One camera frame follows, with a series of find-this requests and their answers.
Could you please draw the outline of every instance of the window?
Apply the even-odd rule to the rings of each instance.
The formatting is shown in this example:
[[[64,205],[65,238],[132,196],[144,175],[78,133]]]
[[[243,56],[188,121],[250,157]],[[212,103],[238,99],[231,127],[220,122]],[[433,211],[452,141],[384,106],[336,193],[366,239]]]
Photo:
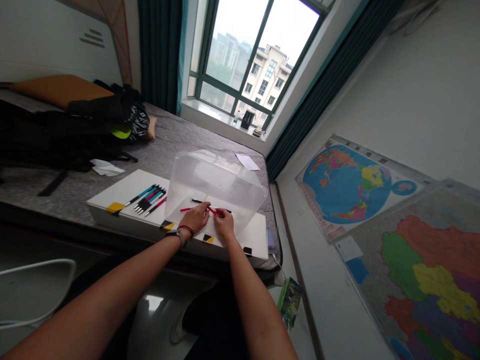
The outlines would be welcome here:
[[[253,66],[251,67],[251,73],[255,76],[259,73],[260,65],[254,63]]]
[[[265,80],[263,80],[263,81],[261,82],[260,89],[258,89],[258,93],[259,93],[260,95],[265,94],[265,90],[267,89],[268,84],[269,84],[269,82],[268,82],[268,81],[265,81]]]
[[[269,66],[268,69],[266,70],[265,76],[271,78],[272,75],[273,75],[273,73],[274,73],[274,71],[275,71],[275,67],[276,67],[276,66],[277,66],[277,62],[271,60],[271,61],[270,61],[270,66]]]
[[[277,89],[281,89],[283,84],[284,84],[284,80],[279,78],[279,79],[276,81],[275,87],[276,87]]]
[[[288,89],[286,79],[295,75],[331,7],[316,0],[197,1],[188,96],[231,116],[252,111],[254,125],[266,130]],[[248,25],[232,23],[232,14]]]

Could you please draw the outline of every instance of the sky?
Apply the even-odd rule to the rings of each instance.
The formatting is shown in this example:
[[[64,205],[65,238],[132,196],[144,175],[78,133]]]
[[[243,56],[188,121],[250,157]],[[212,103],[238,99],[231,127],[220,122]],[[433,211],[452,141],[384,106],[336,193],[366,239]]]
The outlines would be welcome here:
[[[213,37],[231,34],[255,43],[267,0],[220,0]],[[297,62],[319,15],[299,0],[274,0],[259,46],[278,45],[292,66]]]

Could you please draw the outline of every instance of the blue pen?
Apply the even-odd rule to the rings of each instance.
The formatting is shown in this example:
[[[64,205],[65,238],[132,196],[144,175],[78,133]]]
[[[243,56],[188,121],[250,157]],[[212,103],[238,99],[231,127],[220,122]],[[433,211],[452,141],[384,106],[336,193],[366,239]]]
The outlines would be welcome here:
[[[166,193],[167,192],[165,191],[165,189],[161,187],[160,190],[156,194],[154,194],[149,200],[146,200],[139,208],[136,209],[138,214],[141,214],[145,210],[147,210],[158,196],[161,195],[160,197],[162,197]]]
[[[158,185],[154,185],[153,188],[146,193],[146,195],[141,199],[139,202],[136,203],[135,208],[137,208],[140,204],[142,204],[146,198],[148,198],[150,195],[152,195],[154,192],[156,192],[159,189]]]
[[[138,196],[135,196],[132,200],[130,200],[129,202],[127,202],[125,204],[125,207],[127,207],[128,205],[130,205],[131,203],[133,203],[134,201],[136,201],[137,199],[140,199],[143,195],[145,195],[146,193],[148,193],[150,190],[152,190],[154,188],[156,184],[153,184],[152,186],[150,186],[147,190],[145,190],[144,192],[142,192],[141,194],[139,194]]]

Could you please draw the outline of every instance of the gray bedsheet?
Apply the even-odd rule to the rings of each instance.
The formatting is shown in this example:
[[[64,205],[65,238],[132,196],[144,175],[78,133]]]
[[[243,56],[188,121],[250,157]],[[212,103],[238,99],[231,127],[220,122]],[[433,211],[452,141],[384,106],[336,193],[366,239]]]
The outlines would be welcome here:
[[[156,106],[146,104],[146,109],[149,115],[158,119],[155,128],[156,139],[146,144],[124,148],[127,153],[138,158],[138,163],[113,161],[113,164],[125,170],[123,174],[107,177],[100,176],[93,170],[86,173],[70,171],[67,178],[50,196],[38,197],[37,194],[58,175],[58,171],[4,168],[1,178],[5,183],[0,186],[0,201],[93,227],[95,222],[86,204],[88,199],[137,169],[170,179],[176,153],[200,149],[211,151],[236,164],[240,162],[235,154],[249,155],[260,167],[260,171],[255,173],[270,191],[265,158],[259,152],[196,126]],[[270,196],[261,205],[259,213],[266,216],[267,226],[276,228]],[[275,239],[275,241],[279,247],[279,240]],[[269,270],[276,266],[277,264],[270,256],[261,269]]]

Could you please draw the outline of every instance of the bed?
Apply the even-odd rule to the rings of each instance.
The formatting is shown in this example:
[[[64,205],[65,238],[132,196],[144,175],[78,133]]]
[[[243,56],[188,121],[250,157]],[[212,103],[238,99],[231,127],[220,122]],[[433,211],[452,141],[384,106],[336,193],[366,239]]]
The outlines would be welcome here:
[[[49,104],[6,89],[0,90],[0,99],[29,108],[30,111],[52,110]],[[50,196],[39,197],[37,194],[58,175],[58,171],[4,167],[1,172],[4,183],[0,186],[0,220],[97,249],[135,253],[151,243],[99,227],[95,224],[86,201],[137,169],[170,179],[175,155],[180,151],[207,149],[239,165],[236,154],[247,154],[260,167],[260,171],[255,172],[260,182],[270,189],[265,158],[259,152],[151,104],[145,103],[145,107],[150,116],[157,118],[156,138],[123,148],[137,158],[138,162],[113,161],[115,165],[125,170],[121,175],[106,177],[96,174],[93,170],[85,173],[69,171],[66,179]],[[268,227],[271,229],[277,227],[271,196],[263,202],[258,212],[265,215]],[[276,244],[280,249],[279,239],[276,239]],[[277,261],[282,263],[281,253],[277,256]],[[225,273],[228,264],[179,252],[172,260],[171,266],[219,277]],[[261,265],[258,271],[263,279],[267,279],[278,270],[279,266],[270,255],[269,260]]]

